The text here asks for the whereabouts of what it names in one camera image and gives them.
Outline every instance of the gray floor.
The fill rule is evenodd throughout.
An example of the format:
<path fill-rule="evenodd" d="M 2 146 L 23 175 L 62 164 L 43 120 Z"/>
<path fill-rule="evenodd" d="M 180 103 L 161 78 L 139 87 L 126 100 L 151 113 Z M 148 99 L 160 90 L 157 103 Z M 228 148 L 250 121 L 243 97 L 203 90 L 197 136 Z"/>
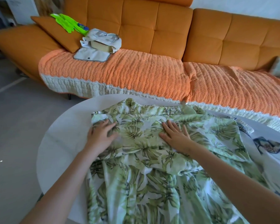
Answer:
<path fill-rule="evenodd" d="M 0 60 L 0 88 L 17 79 L 15 66 Z M 0 224 L 19 223 L 34 206 L 41 194 L 36 177 L 41 139 L 57 117 L 83 100 L 69 101 L 31 79 L 0 92 Z"/>

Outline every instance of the tropical leaf pattern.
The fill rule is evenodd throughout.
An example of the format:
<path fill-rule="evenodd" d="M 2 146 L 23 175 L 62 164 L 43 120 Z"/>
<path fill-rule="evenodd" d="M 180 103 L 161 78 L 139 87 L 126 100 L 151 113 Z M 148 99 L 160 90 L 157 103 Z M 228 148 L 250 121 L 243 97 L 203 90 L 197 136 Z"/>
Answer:
<path fill-rule="evenodd" d="M 160 137 L 161 123 L 185 125 L 194 141 L 267 187 L 235 120 L 190 105 L 140 105 L 129 98 L 92 114 L 119 137 L 87 174 L 89 223 L 248 223 L 203 168 Z"/>

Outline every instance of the hand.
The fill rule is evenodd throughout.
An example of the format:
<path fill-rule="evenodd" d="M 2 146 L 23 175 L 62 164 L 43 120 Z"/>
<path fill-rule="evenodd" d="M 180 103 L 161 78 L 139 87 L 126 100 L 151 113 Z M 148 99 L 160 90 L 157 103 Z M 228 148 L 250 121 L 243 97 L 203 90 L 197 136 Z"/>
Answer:
<path fill-rule="evenodd" d="M 87 143 L 84 149 L 95 151 L 96 156 L 102 153 L 106 148 L 110 146 L 112 141 L 118 136 L 117 133 L 113 133 L 111 136 L 107 136 L 108 131 L 111 130 L 116 123 L 108 125 L 109 120 L 101 122 L 95 129 L 90 128 L 87 135 Z"/>
<path fill-rule="evenodd" d="M 186 126 L 183 125 L 181 131 L 176 123 L 171 123 L 171 121 L 168 120 L 167 124 L 168 126 L 166 123 L 162 123 L 168 135 L 165 133 L 160 133 L 160 138 L 179 152 L 190 155 L 191 149 L 198 146 L 199 144 L 190 139 Z"/>

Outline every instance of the orange throw pillow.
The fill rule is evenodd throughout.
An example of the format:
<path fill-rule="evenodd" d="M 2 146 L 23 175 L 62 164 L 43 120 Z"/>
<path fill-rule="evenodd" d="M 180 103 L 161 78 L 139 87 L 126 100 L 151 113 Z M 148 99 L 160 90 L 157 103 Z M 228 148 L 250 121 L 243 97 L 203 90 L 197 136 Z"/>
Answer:
<path fill-rule="evenodd" d="M 83 35 L 75 30 L 72 33 L 67 33 L 55 21 L 55 18 L 50 16 L 31 16 L 31 19 L 69 52 L 74 53 L 81 48 L 80 40 L 82 40 Z"/>

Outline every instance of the round white table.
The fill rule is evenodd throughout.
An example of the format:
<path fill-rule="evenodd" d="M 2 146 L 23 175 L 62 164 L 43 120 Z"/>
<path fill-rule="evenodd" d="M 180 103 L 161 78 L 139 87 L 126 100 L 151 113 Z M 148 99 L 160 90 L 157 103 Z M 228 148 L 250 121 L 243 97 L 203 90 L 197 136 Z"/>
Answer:
<path fill-rule="evenodd" d="M 91 125 L 91 113 L 106 109 L 126 98 L 133 98 L 142 105 L 177 105 L 126 94 L 109 94 L 85 100 L 71 107 L 51 125 L 38 149 L 36 171 L 43 193 L 49 190 L 71 164 L 77 153 L 83 149 Z M 279 132 L 256 121 L 240 118 L 254 128 L 254 132 L 251 134 L 253 138 L 263 136 L 266 139 L 280 142 Z M 88 223 L 86 195 L 86 183 L 84 182 L 68 217 L 81 224 Z"/>

